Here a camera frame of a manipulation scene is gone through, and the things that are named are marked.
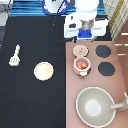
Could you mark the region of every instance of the blue base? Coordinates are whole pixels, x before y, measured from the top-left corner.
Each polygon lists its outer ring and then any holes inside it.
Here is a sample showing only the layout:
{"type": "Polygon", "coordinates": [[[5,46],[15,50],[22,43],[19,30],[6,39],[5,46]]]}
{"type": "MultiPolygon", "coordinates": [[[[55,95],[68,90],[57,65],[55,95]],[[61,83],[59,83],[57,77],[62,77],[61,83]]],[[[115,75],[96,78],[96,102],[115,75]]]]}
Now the blue base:
{"type": "MultiPolygon", "coordinates": [[[[68,10],[68,4],[66,3],[66,8],[63,9],[61,12],[58,13],[58,15],[63,15],[67,12],[68,10]]],[[[53,16],[53,15],[57,15],[57,13],[50,13],[47,9],[45,9],[44,7],[42,8],[43,9],[43,12],[46,14],[46,15],[49,15],[49,16],[53,16]]]]}
{"type": "Polygon", "coordinates": [[[91,38],[91,30],[79,30],[78,38],[91,38]]]}

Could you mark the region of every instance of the black circle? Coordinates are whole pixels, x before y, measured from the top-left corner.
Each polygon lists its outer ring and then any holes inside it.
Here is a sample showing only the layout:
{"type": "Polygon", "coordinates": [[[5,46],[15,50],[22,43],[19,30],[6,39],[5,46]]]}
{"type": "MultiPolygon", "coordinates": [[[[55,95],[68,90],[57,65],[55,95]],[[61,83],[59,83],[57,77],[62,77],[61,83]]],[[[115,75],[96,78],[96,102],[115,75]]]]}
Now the black circle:
{"type": "Polygon", "coordinates": [[[112,76],[115,72],[114,66],[109,62],[101,62],[98,70],[103,76],[112,76]]]}
{"type": "Polygon", "coordinates": [[[111,49],[106,45],[99,45],[96,47],[96,54],[100,57],[106,58],[111,54],[111,49]]]}

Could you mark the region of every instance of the black cloth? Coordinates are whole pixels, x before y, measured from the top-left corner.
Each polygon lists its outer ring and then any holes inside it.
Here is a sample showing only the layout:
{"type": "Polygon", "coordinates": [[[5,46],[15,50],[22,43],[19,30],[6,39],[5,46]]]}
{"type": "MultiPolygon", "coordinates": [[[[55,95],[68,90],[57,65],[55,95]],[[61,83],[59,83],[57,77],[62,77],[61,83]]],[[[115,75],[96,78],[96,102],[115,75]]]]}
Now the black cloth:
{"type": "Polygon", "coordinates": [[[96,54],[99,57],[106,58],[111,54],[111,49],[106,45],[99,45],[96,47],[96,54]]]}
{"type": "Polygon", "coordinates": [[[112,76],[115,73],[115,68],[110,62],[101,62],[98,70],[103,76],[112,76]]]}
{"type": "Polygon", "coordinates": [[[2,45],[4,34],[5,34],[6,27],[0,26],[0,46],[2,45]]]}
{"type": "MultiPolygon", "coordinates": [[[[65,42],[53,41],[53,18],[10,17],[7,20],[0,51],[0,128],[66,128],[65,42]],[[18,44],[21,62],[18,67],[11,67],[9,59],[18,44]],[[54,67],[53,77],[39,81],[34,76],[34,68],[46,61],[54,67]]],[[[57,18],[57,40],[63,39],[64,19],[57,18]]],[[[100,39],[111,40],[108,35],[100,39]]]]}

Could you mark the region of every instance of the bowl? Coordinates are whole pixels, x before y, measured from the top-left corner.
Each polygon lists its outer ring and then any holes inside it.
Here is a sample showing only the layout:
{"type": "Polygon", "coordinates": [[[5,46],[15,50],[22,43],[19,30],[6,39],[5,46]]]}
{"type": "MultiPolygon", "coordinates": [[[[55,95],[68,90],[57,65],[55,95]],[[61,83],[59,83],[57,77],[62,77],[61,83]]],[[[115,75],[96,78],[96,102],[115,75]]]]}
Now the bowl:
{"type": "Polygon", "coordinates": [[[111,95],[99,88],[88,87],[76,99],[76,111],[80,119],[94,128],[108,126],[114,119],[116,109],[111,109],[114,100],[111,95]]]}
{"type": "Polygon", "coordinates": [[[48,62],[41,62],[34,69],[34,75],[41,81],[49,80],[53,76],[53,73],[54,68],[48,62]]]}

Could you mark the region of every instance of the cable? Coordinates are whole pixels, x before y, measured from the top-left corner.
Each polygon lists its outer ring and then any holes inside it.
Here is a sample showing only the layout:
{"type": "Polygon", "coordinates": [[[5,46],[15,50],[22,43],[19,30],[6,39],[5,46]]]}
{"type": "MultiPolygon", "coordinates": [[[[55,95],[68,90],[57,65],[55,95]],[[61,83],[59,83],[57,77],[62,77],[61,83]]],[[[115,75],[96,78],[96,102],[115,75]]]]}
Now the cable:
{"type": "Polygon", "coordinates": [[[55,22],[56,22],[56,19],[57,19],[57,16],[59,16],[59,15],[61,15],[61,14],[59,14],[59,11],[60,11],[60,8],[62,7],[62,5],[63,5],[63,3],[65,2],[65,0],[63,0],[63,2],[61,3],[61,5],[60,5],[60,7],[59,7],[59,9],[58,9],[58,11],[57,11],[57,14],[55,15],[55,17],[54,17],[54,21],[53,21],[53,25],[52,25],[52,37],[53,37],[53,40],[55,41],[55,42],[65,42],[65,41],[70,41],[71,39],[74,39],[75,37],[72,37],[72,38],[68,38],[68,39],[65,39],[65,40],[60,40],[60,41],[57,41],[56,39],[55,39],[55,37],[54,37],[54,28],[55,28],[55,22]]]}

